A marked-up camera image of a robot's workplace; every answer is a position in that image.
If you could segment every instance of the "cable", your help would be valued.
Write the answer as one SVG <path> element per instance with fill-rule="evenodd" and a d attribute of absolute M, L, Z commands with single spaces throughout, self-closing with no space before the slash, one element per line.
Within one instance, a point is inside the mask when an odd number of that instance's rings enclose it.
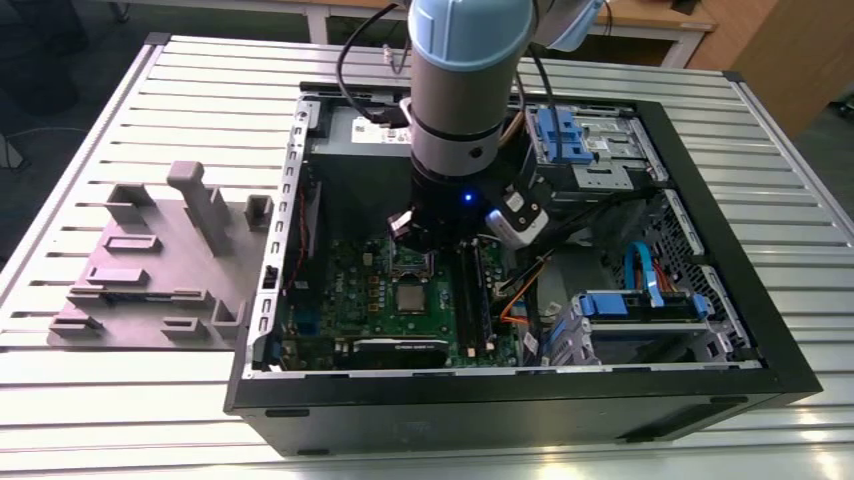
<path fill-rule="evenodd" d="M 347 90 L 347 85 L 345 84 L 345 75 L 343 75 L 345 59 L 347 58 L 347 54 L 350 53 L 350 49 L 353 48 L 353 44 L 357 41 L 357 39 L 359 38 L 359 36 L 362 35 L 362 33 L 395 8 L 398 8 L 398 4 L 397 3 L 390 3 L 386 6 L 386 8 L 383 8 L 379 12 L 377 12 L 374 14 L 374 16 L 371 18 L 369 18 L 362 25 L 359 25 L 359 28 L 357 28 L 357 31 L 353 32 L 353 35 L 350 36 L 350 38 L 347 39 L 347 42 L 345 43 L 345 47 L 342 48 L 342 53 L 338 56 L 338 62 L 335 63 L 335 79 L 338 80 L 338 88 L 341 88 L 341 90 L 342 90 L 342 95 L 345 95 L 345 98 L 347 99 L 347 102 L 350 103 L 350 106 L 354 108 L 354 110 L 357 110 L 357 112 L 359 112 L 359 114 L 365 118 L 367 118 L 371 121 L 371 123 L 379 123 L 379 124 L 385 123 L 385 119 L 382 118 L 382 116 L 381 115 L 375 115 L 371 112 L 369 112 L 369 110 L 362 105 L 359 105 L 357 103 L 357 99 L 353 98 L 353 95 L 350 94 L 350 91 Z"/>
<path fill-rule="evenodd" d="M 658 187 L 645 187 L 632 192 L 620 192 L 610 194 L 605 198 L 605 200 L 594 203 L 586 210 L 577 213 L 573 217 L 565 220 L 552 232 L 544 233 L 541 235 L 540 243 L 542 245 L 542 249 L 553 251 L 576 232 L 578 232 L 588 226 L 589 217 L 604 212 L 621 203 L 650 198 L 653 197 L 653 195 L 656 195 L 656 193 L 658 193 L 658 191 Z"/>
<path fill-rule="evenodd" d="M 522 280 L 524 278 L 528 278 L 528 276 L 532 274 L 532 272 L 534 272 L 534 270 L 537 269 L 537 267 L 546 262 L 546 260 L 549 259 L 549 257 L 552 256 L 554 252 L 554 249 L 552 249 L 549 252 L 546 252 L 544 255 L 541 255 L 540 257 L 537 257 L 537 261 L 524 270 L 521 271 L 517 275 L 514 275 L 510 280 L 508 280 L 505 282 L 505 284 L 502 285 L 502 287 L 498 289 L 500 292 L 504 292 L 505 290 L 508 290 L 513 285 L 516 285 L 520 280 Z"/>
<path fill-rule="evenodd" d="M 564 158 L 564 135 L 561 134 L 561 117 L 558 116 L 558 105 L 556 103 L 556 95 L 552 90 L 552 82 L 549 81 L 549 73 L 546 72 L 546 67 L 544 66 L 544 62 L 540 59 L 540 55 L 534 51 L 534 48 L 529 45 L 529 54 L 534 59 L 534 63 L 537 64 L 537 70 L 540 71 L 540 76 L 544 79 L 544 88 L 546 89 L 546 99 L 549 100 L 549 108 L 552 109 L 552 121 L 556 124 L 556 149 L 558 151 L 558 159 Z"/>
<path fill-rule="evenodd" d="M 389 33 L 386 34 L 386 40 L 383 40 L 383 44 L 389 43 L 389 40 L 391 40 L 391 36 L 398 31 L 398 27 L 401 26 L 402 23 L 403 23 L 403 20 L 398 20 L 393 25 L 393 27 L 389 29 Z"/>
<path fill-rule="evenodd" d="M 502 243 L 502 239 L 501 238 L 498 238 L 496 235 L 489 235 L 486 233 L 480 233 L 478 234 L 478 238 L 485 238 L 485 239 L 492 240 L 494 242 Z"/>
<path fill-rule="evenodd" d="M 406 45 L 403 46 L 403 56 L 401 57 L 401 65 L 395 65 L 395 52 L 389 45 L 383 45 L 383 50 L 389 52 L 389 65 L 395 75 L 403 73 L 403 67 L 406 67 L 406 57 L 410 55 L 410 49 L 413 48 L 413 40 L 407 37 Z"/>
<path fill-rule="evenodd" d="M 673 283 L 673 279 L 670 278 L 670 275 L 668 275 L 668 273 L 665 273 L 665 269 L 662 268 L 662 264 L 658 261 L 658 258 L 653 260 L 653 268 L 656 268 L 656 273 L 658 275 L 661 275 L 661 282 L 662 282 L 662 287 L 665 289 L 665 291 L 668 292 L 677 292 L 677 285 Z"/>
<path fill-rule="evenodd" d="M 510 122 L 508 129 L 502 132 L 502 137 L 498 139 L 498 148 L 505 147 L 508 143 L 510 143 L 510 140 L 513 140 L 513 137 L 516 137 L 517 133 L 520 133 L 520 129 L 522 128 L 522 125 L 525 125 L 525 120 L 526 120 L 525 106 L 528 105 L 528 100 L 525 97 L 525 85 L 522 84 L 522 76 L 520 75 L 518 71 L 517 71 L 517 90 L 520 92 L 518 93 L 520 112 L 517 113 L 517 116 L 513 117 L 513 121 Z"/>
<path fill-rule="evenodd" d="M 537 271 L 537 273 L 532 276 L 532 278 L 529 278 L 529 281 L 525 282 L 525 285 L 522 286 L 522 288 L 520 289 L 520 291 L 517 292 L 517 295 L 513 297 L 513 300 L 510 300 L 510 302 L 508 303 L 508 306 L 505 307 L 505 310 L 502 310 L 502 315 L 501 315 L 501 320 L 502 323 L 510 323 L 506 321 L 508 318 L 510 319 L 517 319 L 517 317 L 509 317 L 508 313 L 510 312 L 510 309 L 513 308 L 513 306 L 516 305 L 516 303 L 520 301 L 520 298 L 522 298 L 522 295 L 525 294 L 525 291 L 529 289 L 529 287 L 532 286 L 532 284 L 534 283 L 534 280 L 537 280 L 537 277 L 540 277 L 541 273 L 544 273 L 544 270 L 546 269 L 546 264 L 544 264 L 540 267 L 540 270 Z"/>
<path fill-rule="evenodd" d="M 608 18 L 605 20 L 605 36 L 610 37 L 614 31 L 614 11 L 612 10 L 612 3 L 605 0 L 605 9 L 608 12 Z"/>

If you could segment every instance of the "motherboard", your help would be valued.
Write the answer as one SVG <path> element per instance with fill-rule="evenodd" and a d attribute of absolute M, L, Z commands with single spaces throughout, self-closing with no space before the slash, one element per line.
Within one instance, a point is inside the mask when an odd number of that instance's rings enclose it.
<path fill-rule="evenodd" d="M 492 240 L 480 241 L 477 248 L 484 286 L 498 301 L 497 286 L 506 276 L 502 248 Z M 389 348 L 393 342 L 441 348 L 446 368 L 517 365 L 516 329 L 496 332 L 485 352 L 476 354 L 459 343 L 451 261 L 441 253 L 399 247 L 387 237 L 334 240 L 321 307 L 283 312 L 283 368 L 337 369 L 347 349 L 381 348 L 383 342 Z"/>

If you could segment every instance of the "blue drive bracket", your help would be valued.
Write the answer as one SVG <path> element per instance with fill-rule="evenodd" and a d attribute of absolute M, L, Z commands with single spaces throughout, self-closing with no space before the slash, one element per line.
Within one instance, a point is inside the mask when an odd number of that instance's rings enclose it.
<path fill-rule="evenodd" d="M 590 165 L 596 159 L 585 147 L 584 129 L 576 123 L 573 112 L 558 110 L 561 122 L 561 139 L 556 131 L 556 123 L 552 118 L 552 109 L 541 108 L 537 111 L 537 128 L 540 136 L 546 143 L 550 163 L 572 163 L 574 165 Z M 558 141 L 564 145 L 564 158 L 558 158 Z"/>
<path fill-rule="evenodd" d="M 628 315 L 626 300 L 621 293 L 589 293 L 580 298 L 582 314 L 590 315 Z"/>

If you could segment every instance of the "table leg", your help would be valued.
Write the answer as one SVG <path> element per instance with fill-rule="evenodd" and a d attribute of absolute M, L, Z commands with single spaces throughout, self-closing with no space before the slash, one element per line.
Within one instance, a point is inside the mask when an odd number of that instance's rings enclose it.
<path fill-rule="evenodd" d="M 697 51 L 700 42 L 704 40 L 705 32 L 684 31 L 680 39 L 674 42 L 668 56 L 662 62 L 665 68 L 685 68 Z"/>
<path fill-rule="evenodd" d="M 306 19 L 309 20 L 309 35 L 311 43 L 319 45 L 330 44 L 330 32 L 326 20 L 330 17 L 330 7 L 321 5 L 307 5 Z"/>
<path fill-rule="evenodd" d="M 24 157 L 0 134 L 0 169 L 15 169 L 24 163 Z"/>
<path fill-rule="evenodd" d="M 117 23 L 129 23 L 129 20 L 131 20 L 130 10 L 130 3 L 110 2 L 110 11 Z"/>

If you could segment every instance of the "green circuit board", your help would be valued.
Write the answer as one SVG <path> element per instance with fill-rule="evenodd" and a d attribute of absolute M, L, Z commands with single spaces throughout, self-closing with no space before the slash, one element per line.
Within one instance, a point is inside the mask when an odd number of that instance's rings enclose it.
<path fill-rule="evenodd" d="M 506 274 L 497 243 L 482 244 L 481 258 L 492 286 Z M 309 321 L 318 325 L 314 332 L 318 338 L 386 336 L 443 340 L 450 345 L 447 367 L 513 366 L 518 361 L 516 329 L 496 338 L 490 354 L 478 357 L 461 354 L 450 269 L 439 255 L 422 255 L 395 247 L 387 238 L 333 242 L 325 302 L 311 317 Z M 318 341 L 313 346 L 311 336 L 301 338 L 303 369 L 329 368 L 329 349 L 329 342 Z"/>

